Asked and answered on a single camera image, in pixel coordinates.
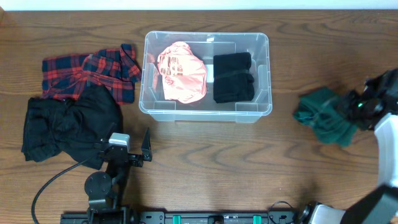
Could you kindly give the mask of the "pink shirt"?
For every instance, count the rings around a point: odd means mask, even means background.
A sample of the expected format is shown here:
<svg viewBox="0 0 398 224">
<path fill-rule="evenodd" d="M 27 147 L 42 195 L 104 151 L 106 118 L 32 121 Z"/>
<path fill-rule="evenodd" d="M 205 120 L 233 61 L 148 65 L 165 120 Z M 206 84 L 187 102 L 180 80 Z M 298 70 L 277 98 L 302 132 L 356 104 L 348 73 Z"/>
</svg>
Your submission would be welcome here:
<svg viewBox="0 0 398 224">
<path fill-rule="evenodd" d="M 166 47 L 157 57 L 157 67 L 166 100 L 189 104 L 206 95 L 208 71 L 186 42 L 178 41 Z"/>
</svg>

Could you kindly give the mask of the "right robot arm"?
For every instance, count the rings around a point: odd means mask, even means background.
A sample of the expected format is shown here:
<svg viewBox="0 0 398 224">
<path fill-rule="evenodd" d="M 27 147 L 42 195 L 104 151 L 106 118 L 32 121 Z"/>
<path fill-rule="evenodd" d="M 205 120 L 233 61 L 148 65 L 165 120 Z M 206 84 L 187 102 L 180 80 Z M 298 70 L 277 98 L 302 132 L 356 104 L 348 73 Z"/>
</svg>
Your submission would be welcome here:
<svg viewBox="0 0 398 224">
<path fill-rule="evenodd" d="M 378 145 L 377 187 L 346 210 L 313 202 L 296 223 L 389 223 L 397 216 L 397 70 L 388 70 L 340 96 L 320 88 L 300 97 L 294 118 L 325 144 L 348 146 L 354 133 L 373 131 Z"/>
</svg>

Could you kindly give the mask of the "black garment with strap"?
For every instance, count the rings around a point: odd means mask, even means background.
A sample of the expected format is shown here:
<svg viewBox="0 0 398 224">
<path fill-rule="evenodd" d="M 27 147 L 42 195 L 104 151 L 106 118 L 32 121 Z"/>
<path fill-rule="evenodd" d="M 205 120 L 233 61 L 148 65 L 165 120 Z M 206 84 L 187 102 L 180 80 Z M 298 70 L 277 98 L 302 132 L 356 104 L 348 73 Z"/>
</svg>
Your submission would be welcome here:
<svg viewBox="0 0 398 224">
<path fill-rule="evenodd" d="M 254 98 L 254 77 L 250 68 L 249 52 L 213 57 L 213 99 L 216 103 L 251 101 Z"/>
</svg>

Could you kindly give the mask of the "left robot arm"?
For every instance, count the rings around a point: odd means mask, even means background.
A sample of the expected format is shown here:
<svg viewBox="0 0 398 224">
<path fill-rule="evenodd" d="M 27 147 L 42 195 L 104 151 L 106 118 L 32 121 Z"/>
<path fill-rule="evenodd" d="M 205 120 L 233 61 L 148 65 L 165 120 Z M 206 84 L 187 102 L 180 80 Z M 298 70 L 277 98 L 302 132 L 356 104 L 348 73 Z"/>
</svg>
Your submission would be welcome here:
<svg viewBox="0 0 398 224">
<path fill-rule="evenodd" d="M 130 135 L 111 133 L 96 146 L 98 156 L 107 163 L 106 170 L 91 174 L 85 182 L 88 196 L 88 218 L 85 223 L 131 224 L 139 223 L 137 213 L 121 205 L 132 167 L 142 167 L 152 160 L 150 132 L 145 131 L 141 154 L 130 153 Z"/>
</svg>

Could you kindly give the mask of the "dark green garment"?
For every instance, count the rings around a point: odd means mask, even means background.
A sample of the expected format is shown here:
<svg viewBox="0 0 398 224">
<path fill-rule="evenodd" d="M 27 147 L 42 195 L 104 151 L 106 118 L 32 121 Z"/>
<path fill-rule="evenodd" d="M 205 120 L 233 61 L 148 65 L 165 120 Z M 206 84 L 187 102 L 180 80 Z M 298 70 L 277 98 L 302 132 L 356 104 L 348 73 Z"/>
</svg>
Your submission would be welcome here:
<svg viewBox="0 0 398 224">
<path fill-rule="evenodd" d="M 347 147 L 357 131 L 357 126 L 345 120 L 336 110 L 341 97 L 327 87 L 302 95 L 293 113 L 296 121 L 312 129 L 323 144 Z"/>
</svg>

